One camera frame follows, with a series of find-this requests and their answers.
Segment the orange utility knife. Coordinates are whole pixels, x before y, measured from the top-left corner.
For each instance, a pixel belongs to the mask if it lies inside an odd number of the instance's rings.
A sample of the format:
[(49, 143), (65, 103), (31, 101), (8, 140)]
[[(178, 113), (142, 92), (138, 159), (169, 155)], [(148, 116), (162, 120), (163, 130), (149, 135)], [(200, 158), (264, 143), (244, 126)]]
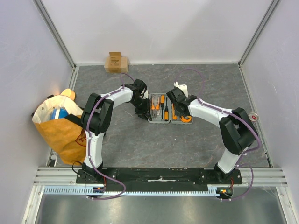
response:
[(176, 121), (177, 120), (177, 116), (175, 114), (175, 106), (174, 104), (172, 104), (172, 121)]

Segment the orange tape measure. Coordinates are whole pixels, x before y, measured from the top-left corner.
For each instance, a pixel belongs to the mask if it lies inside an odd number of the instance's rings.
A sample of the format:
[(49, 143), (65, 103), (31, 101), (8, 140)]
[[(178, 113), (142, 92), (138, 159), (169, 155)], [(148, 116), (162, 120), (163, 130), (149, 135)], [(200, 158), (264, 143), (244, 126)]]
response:
[(191, 122), (192, 122), (192, 116), (181, 116), (181, 117), (180, 117), (180, 120), (181, 120), (183, 123), (191, 123)]

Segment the orange black screwdriver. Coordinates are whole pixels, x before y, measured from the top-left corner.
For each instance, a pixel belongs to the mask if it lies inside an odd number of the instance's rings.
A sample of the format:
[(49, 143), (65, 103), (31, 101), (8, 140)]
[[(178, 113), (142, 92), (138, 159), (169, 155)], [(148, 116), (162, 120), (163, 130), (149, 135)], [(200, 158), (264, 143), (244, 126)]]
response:
[(161, 110), (164, 109), (164, 104), (165, 104), (165, 95), (161, 95), (161, 102), (160, 102)]
[(164, 104), (165, 104), (164, 121), (168, 121), (169, 120), (169, 109), (168, 109), (168, 100), (167, 100), (167, 98), (165, 98)]

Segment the orange pliers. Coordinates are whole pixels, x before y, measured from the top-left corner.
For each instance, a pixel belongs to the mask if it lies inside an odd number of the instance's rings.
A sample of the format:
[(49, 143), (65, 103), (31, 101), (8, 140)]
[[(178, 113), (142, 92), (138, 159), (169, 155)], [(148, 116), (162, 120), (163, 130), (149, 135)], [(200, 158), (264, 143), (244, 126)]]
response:
[(160, 95), (152, 95), (151, 97), (151, 116), (152, 119), (157, 119), (161, 113), (160, 109), (161, 96)]

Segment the grey plastic tool case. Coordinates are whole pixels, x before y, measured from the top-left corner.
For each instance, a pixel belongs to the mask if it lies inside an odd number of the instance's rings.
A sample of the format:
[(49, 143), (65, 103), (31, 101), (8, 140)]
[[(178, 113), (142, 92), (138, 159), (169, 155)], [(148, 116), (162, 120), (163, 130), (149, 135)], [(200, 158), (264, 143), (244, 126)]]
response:
[(151, 93), (149, 95), (149, 118), (152, 124), (190, 125), (192, 116), (178, 116), (174, 104), (165, 93)]

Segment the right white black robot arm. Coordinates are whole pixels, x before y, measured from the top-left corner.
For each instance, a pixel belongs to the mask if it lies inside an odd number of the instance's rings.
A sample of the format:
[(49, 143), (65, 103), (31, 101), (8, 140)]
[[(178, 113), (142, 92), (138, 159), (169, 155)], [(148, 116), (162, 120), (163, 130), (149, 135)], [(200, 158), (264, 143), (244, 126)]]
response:
[(221, 108), (194, 95), (187, 97), (178, 87), (167, 92), (167, 96), (178, 115), (200, 118), (220, 129), (226, 149), (214, 167), (214, 178), (218, 183), (226, 183), (231, 178), (244, 152), (261, 146), (257, 130), (243, 108)]

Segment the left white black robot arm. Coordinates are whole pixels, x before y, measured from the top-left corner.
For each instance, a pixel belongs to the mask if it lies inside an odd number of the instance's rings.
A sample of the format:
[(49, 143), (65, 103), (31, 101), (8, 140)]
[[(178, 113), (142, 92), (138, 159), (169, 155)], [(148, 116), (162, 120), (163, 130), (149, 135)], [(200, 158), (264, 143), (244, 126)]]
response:
[(85, 105), (81, 116), (86, 134), (86, 156), (82, 170), (92, 183), (99, 183), (102, 180), (103, 138), (110, 126), (113, 109), (124, 103), (131, 103), (138, 117), (149, 119), (150, 100), (147, 85), (140, 79), (106, 94), (93, 93)]

